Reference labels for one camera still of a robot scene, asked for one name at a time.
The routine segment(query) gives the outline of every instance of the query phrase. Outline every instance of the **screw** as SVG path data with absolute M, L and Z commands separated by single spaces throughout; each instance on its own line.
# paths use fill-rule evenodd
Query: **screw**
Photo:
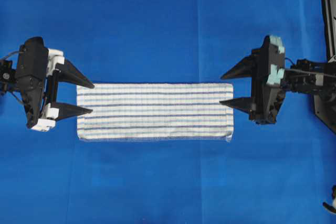
M 2 75 L 2 77 L 3 77 L 5 80 L 8 80 L 8 79 L 10 78 L 10 75 L 9 75 L 9 73 L 4 73 L 4 74 Z

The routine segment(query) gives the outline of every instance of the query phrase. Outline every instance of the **cable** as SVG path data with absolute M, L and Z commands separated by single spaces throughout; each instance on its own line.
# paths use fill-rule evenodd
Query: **cable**
M 292 63 L 293 65 L 295 65 L 294 62 L 291 59 L 289 59 L 289 58 L 286 57 L 285 60 L 289 60 L 290 63 Z
M 20 51 L 14 51 L 14 52 L 10 52 L 9 54 L 7 54 L 5 57 L 1 58 L 0 61 L 4 61 L 6 59 L 8 59 L 10 56 L 15 55 L 15 54 L 22 54 L 23 52 Z
M 24 103 L 23 103 L 23 101 L 21 101 L 16 95 L 14 95 L 14 93 L 13 92 L 10 92 L 11 94 L 12 94 L 12 96 L 14 96 L 14 98 L 16 99 L 16 101 L 18 101 L 18 103 L 20 103 L 21 105 L 25 105 Z
M 303 71 L 299 69 L 293 69 L 293 68 L 284 68 L 286 71 L 292 71 L 292 72 L 297 72 L 297 73 L 308 73 L 308 74 L 321 74 L 323 76 L 331 77 L 331 78 L 336 78 L 336 76 L 332 76 L 331 74 L 326 74 L 326 73 L 318 73 L 318 72 L 310 72 L 310 71 Z

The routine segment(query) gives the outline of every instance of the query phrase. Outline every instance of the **striped towel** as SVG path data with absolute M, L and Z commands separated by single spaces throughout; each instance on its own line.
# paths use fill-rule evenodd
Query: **striped towel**
M 78 117 L 81 140 L 142 142 L 169 139 L 230 141 L 233 110 L 226 83 L 96 84 L 77 86 L 77 105 L 93 109 Z

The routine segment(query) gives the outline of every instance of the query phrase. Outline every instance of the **robotic arm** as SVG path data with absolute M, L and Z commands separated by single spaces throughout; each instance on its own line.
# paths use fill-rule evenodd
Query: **robotic arm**
M 56 101 L 58 82 L 94 88 L 92 82 L 64 58 L 62 51 L 46 48 L 41 37 L 34 37 L 21 45 L 17 53 L 16 70 L 12 68 L 13 62 L 7 60 L 11 54 L 0 59 L 0 95 L 21 94 L 20 103 L 25 108 L 29 129 L 49 131 L 59 120 L 92 112 Z
M 286 92 L 311 94 L 318 98 L 316 115 L 336 133 L 336 61 L 298 60 L 285 68 L 285 48 L 279 37 L 266 36 L 261 48 L 253 49 L 222 79 L 251 77 L 251 97 L 220 103 L 246 112 L 257 124 L 274 124 Z

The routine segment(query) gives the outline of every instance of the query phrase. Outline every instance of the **blue fabric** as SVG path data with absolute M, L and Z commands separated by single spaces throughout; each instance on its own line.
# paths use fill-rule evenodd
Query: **blue fabric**
M 1 55 L 40 35 L 96 82 L 217 82 L 266 34 L 292 60 L 326 58 L 320 0 L 1 0 L 0 27 Z M 276 125 L 235 112 L 230 144 L 84 143 L 76 119 L 38 133 L 9 95 L 0 115 L 1 223 L 334 223 L 335 135 L 306 95 Z

